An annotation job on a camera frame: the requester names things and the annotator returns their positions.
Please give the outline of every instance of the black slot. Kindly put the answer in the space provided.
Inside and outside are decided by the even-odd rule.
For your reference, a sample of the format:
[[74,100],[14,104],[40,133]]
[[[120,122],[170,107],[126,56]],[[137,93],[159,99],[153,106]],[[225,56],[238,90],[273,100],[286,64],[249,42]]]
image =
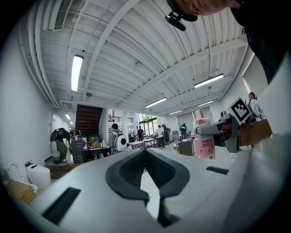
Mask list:
[[68,188],[42,216],[56,225],[59,224],[80,192],[79,189]]
[[220,167],[208,167],[206,168],[207,171],[211,171],[211,172],[216,172],[219,174],[223,174],[223,175],[227,175],[229,170],[228,169],[224,169],[224,168],[220,168]]

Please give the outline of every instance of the backpack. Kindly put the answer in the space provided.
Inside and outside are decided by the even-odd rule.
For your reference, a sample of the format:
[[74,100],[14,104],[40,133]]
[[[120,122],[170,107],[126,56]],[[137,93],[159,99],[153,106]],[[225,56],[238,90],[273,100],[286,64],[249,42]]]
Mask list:
[[116,135],[114,140],[114,151],[126,151],[127,143],[126,137],[122,133],[113,132]]
[[56,129],[56,130],[54,130],[54,131],[52,132],[51,136],[50,136],[50,141],[51,141],[51,142],[54,142],[56,136],[63,134],[63,131],[64,131],[64,130],[65,130],[64,128],[60,128],[60,129]]

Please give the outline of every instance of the white ceiling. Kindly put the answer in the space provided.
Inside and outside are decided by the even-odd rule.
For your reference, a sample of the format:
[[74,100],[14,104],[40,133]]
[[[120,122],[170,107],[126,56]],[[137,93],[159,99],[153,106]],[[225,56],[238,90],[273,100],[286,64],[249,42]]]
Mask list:
[[[187,30],[181,32],[164,19],[169,12],[166,0],[74,0],[62,31],[39,32],[51,91],[57,100],[68,101],[60,107],[73,111],[69,101],[79,101],[165,115],[221,99],[246,53],[242,27],[226,9],[200,16],[195,23],[184,21]],[[84,56],[84,63],[79,90],[72,92],[70,69],[76,54]],[[28,47],[25,55],[33,66]],[[194,89],[196,83],[221,73],[225,78]],[[86,97],[86,92],[93,96]],[[168,100],[144,110],[163,97]]]

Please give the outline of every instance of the white toilet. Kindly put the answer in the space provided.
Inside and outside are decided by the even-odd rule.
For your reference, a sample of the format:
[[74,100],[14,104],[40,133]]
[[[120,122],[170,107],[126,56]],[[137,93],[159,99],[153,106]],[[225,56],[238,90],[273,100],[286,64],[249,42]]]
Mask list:
[[51,185],[50,170],[48,168],[32,163],[26,164],[25,166],[32,184],[24,182],[23,176],[19,172],[18,164],[15,161],[10,161],[5,167],[5,170],[11,180],[30,185],[34,190],[45,190]]

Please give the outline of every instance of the spray bottle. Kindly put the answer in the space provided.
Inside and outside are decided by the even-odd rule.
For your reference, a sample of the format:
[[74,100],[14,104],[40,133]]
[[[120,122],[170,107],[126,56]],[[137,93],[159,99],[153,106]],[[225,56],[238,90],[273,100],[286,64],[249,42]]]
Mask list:
[[198,135],[196,128],[200,126],[207,126],[211,124],[209,118],[204,117],[203,110],[195,112],[196,121],[193,122],[195,134],[195,156],[197,158],[215,159],[214,138],[212,135]]

